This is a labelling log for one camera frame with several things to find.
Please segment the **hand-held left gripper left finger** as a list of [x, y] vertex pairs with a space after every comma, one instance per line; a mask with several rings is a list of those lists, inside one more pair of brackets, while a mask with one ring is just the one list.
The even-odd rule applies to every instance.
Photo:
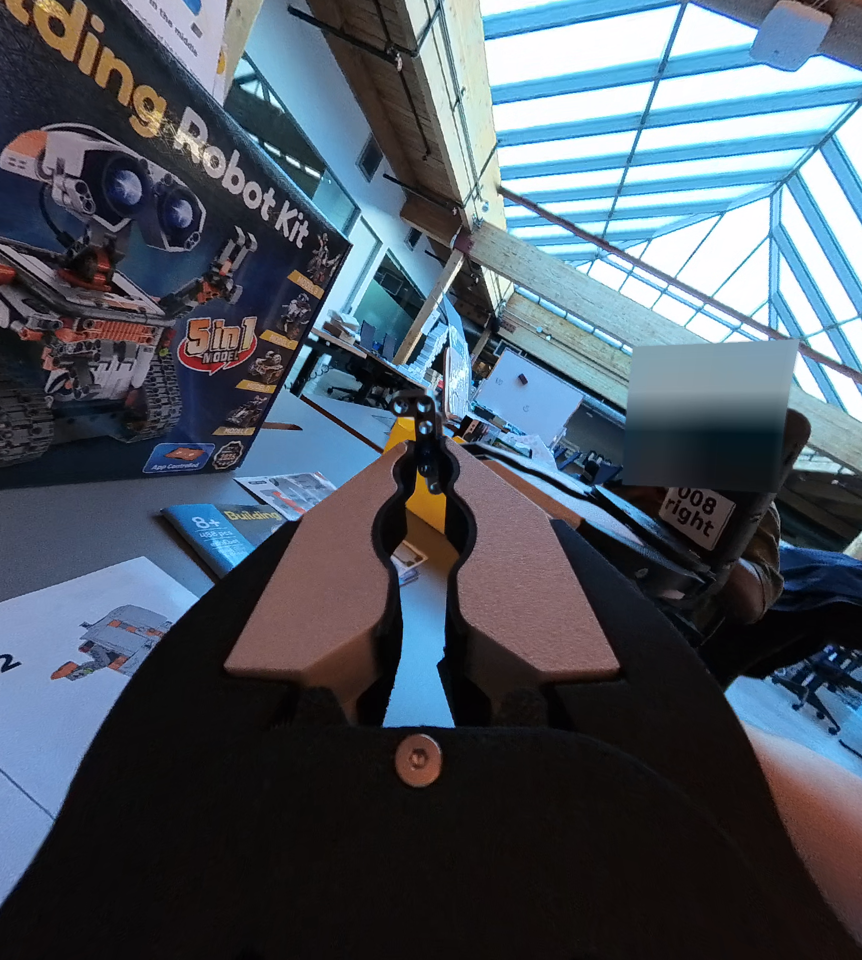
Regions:
[[411, 447], [401, 442], [305, 514], [225, 670], [326, 688], [349, 721], [381, 726], [402, 646], [399, 574]]

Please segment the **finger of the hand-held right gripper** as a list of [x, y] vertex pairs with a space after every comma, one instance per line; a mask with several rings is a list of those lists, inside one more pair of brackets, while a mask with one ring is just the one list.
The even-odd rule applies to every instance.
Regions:
[[647, 554], [648, 546], [624, 522], [592, 502], [577, 482], [516, 453], [483, 442], [476, 443], [476, 458], [483, 461], [549, 517], [564, 521], [603, 554]]

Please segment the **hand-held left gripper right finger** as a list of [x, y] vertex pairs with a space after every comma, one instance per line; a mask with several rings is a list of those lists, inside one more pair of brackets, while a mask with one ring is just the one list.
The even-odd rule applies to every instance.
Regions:
[[621, 666], [551, 518], [450, 439], [442, 443], [449, 573], [441, 683], [457, 726], [508, 696], [611, 682]]

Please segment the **dark grey angled beam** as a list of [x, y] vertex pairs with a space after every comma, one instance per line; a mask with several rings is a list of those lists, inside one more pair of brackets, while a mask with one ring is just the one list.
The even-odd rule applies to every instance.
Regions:
[[424, 390], [401, 390], [391, 399], [390, 409], [398, 418], [413, 421], [416, 470], [429, 494], [441, 495], [440, 470], [445, 462], [445, 448], [436, 401]]

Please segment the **grey desk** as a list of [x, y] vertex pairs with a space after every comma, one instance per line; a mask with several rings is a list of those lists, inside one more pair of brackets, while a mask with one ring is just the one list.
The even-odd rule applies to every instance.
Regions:
[[[392, 426], [385, 412], [367, 414], [354, 404], [290, 393], [274, 403], [269, 422], [275, 427], [255, 434], [234, 474], [1, 489], [0, 602], [140, 556], [202, 595], [213, 583], [210, 570], [161, 519], [163, 508], [254, 502], [237, 482], [247, 476], [319, 472], [341, 486], [377, 459]], [[412, 513], [407, 540], [427, 560], [401, 592], [403, 648], [385, 725], [449, 727], [454, 722], [437, 663], [447, 575], [457, 554], [443, 534]]]

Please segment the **white task sheet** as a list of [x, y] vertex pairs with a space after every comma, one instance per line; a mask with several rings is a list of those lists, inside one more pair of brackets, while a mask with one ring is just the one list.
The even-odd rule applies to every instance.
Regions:
[[223, 104], [262, 1], [125, 1]]

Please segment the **person's right hand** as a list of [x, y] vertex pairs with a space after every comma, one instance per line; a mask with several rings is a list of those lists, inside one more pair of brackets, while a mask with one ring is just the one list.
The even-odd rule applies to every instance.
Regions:
[[781, 522], [772, 503], [718, 594], [725, 618], [738, 624], [760, 620], [783, 590]]

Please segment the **sticker sheet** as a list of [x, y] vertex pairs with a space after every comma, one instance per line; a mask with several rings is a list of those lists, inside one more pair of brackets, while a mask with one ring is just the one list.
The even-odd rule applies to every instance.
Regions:
[[305, 513], [337, 489], [317, 472], [238, 476], [236, 482], [289, 522], [300, 521]]

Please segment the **blue manual booklet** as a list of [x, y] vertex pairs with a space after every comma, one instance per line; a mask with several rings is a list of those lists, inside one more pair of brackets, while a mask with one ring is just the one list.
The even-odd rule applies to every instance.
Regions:
[[253, 503], [174, 505], [160, 515], [219, 578], [289, 522], [277, 510]]

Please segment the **yellow storage bin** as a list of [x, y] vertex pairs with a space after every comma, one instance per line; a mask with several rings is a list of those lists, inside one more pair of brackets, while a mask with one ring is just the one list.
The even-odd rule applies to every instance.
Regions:
[[381, 476], [378, 489], [382, 499], [370, 538], [374, 554], [388, 575], [393, 591], [397, 591], [402, 580], [392, 554], [408, 534], [408, 520], [417, 517], [439, 534], [445, 530], [446, 497], [429, 491], [428, 482], [415, 471], [413, 451], [404, 445], [405, 441], [416, 439], [413, 416], [398, 415], [385, 451], [374, 464]]

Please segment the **leaning cardboard board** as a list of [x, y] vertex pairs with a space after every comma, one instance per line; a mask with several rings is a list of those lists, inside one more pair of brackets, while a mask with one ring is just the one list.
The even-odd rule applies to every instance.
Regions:
[[461, 320], [449, 319], [447, 331], [441, 410], [447, 420], [459, 422], [468, 415], [472, 363]]

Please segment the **dark blue jacket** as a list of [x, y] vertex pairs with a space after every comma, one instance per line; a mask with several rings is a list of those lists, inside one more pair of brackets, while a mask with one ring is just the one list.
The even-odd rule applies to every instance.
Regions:
[[780, 546], [783, 591], [748, 626], [722, 626], [699, 648], [723, 688], [763, 679], [828, 645], [862, 650], [862, 560], [840, 552]]

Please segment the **black office chair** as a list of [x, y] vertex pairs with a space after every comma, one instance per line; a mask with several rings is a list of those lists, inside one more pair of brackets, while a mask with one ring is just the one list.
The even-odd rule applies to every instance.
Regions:
[[839, 693], [851, 690], [862, 695], [862, 681], [854, 676], [862, 668], [862, 653], [839, 646], [827, 646], [818, 654], [799, 663], [778, 668], [769, 680], [793, 696], [790, 708], [800, 713], [805, 707], [813, 710], [817, 720], [826, 722], [828, 733], [836, 736], [842, 726], [830, 708], [821, 700], [820, 691]]

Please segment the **blue toy box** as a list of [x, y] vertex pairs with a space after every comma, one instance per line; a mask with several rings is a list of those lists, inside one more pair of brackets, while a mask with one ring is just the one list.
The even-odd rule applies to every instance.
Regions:
[[0, 489], [245, 458], [350, 251], [122, 2], [0, 2]]

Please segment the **white ceiling box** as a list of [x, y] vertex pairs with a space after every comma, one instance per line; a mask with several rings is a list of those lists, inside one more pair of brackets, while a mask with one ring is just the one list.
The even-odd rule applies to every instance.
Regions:
[[799, 1], [778, 1], [761, 22], [749, 49], [756, 64], [796, 72], [818, 54], [833, 23], [832, 13]]

